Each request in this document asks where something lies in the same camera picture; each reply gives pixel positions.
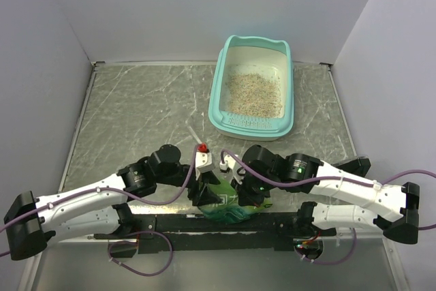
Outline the green cat litter bag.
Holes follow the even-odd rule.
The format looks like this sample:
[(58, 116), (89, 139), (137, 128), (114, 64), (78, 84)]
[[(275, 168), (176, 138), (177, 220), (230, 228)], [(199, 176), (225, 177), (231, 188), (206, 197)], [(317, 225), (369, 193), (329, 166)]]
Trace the green cat litter bag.
[(205, 218), (225, 224), (236, 224), (250, 219), (273, 205), (271, 198), (265, 198), (260, 206), (240, 206), (238, 195), (230, 183), (219, 178), (220, 184), (210, 185), (209, 189), (221, 199), (219, 204), (200, 206), (199, 210)]

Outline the clear plastic scoop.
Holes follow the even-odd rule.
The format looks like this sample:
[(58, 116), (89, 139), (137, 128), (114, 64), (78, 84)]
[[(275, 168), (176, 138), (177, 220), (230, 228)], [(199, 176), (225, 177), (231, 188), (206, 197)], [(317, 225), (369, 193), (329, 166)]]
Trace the clear plastic scoop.
[(194, 131), (194, 129), (192, 128), (192, 126), (188, 125), (187, 129), (189, 130), (189, 133), (191, 134), (191, 136), (193, 137), (193, 139), (195, 140), (195, 142), (197, 144), (202, 144), (202, 141), (200, 140), (200, 137), (197, 135), (197, 133)]

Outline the teal cat litter box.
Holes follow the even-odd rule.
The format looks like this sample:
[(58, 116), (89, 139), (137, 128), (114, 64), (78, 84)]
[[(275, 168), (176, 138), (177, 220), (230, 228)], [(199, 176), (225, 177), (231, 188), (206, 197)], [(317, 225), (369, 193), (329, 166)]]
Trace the teal cat litter box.
[[(258, 36), (231, 35), (219, 53), (208, 117), (223, 135), (256, 141), (272, 141), (285, 136), (294, 125), (294, 66), (289, 44)], [(278, 117), (250, 117), (229, 112), (228, 88), (232, 74), (260, 74), (279, 83), (281, 111)]]

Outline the black right arm base block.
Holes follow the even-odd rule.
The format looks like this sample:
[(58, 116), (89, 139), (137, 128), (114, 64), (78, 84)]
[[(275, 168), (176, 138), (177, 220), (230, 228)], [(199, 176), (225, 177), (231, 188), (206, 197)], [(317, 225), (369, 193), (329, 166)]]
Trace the black right arm base block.
[(365, 177), (371, 168), (371, 160), (367, 156), (355, 156), (335, 163), (333, 166), (344, 172)]

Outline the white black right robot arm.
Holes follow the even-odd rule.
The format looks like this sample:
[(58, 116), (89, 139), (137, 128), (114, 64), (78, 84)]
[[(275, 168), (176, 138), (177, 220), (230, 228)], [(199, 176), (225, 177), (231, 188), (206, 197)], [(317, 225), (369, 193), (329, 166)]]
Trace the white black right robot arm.
[(241, 205), (260, 205), (273, 188), (327, 196), (341, 205), (304, 204), (297, 226), (305, 235), (317, 230), (353, 228), (380, 230), (397, 243), (414, 245), (419, 234), (419, 185), (383, 184), (318, 158), (294, 153), (286, 157), (260, 145), (250, 147), (235, 161), (245, 171), (238, 181)]

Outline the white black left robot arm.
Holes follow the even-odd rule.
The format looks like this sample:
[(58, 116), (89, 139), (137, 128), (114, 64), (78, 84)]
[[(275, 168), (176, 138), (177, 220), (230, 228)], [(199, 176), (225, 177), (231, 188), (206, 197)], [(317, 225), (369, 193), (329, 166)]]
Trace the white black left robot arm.
[[(3, 219), (1, 231), (7, 235), (7, 254), (12, 260), (24, 260), (41, 253), (51, 243), (87, 234), (128, 237), (135, 227), (127, 205), (132, 200), (163, 206), (187, 191), (193, 206), (221, 203), (211, 190), (220, 180), (213, 172), (213, 156), (207, 146), (195, 146), (190, 164), (182, 164), (180, 159), (180, 149), (165, 144), (150, 156), (90, 185), (50, 196), (21, 193)], [(159, 184), (177, 187), (179, 191), (167, 201), (148, 200)]]

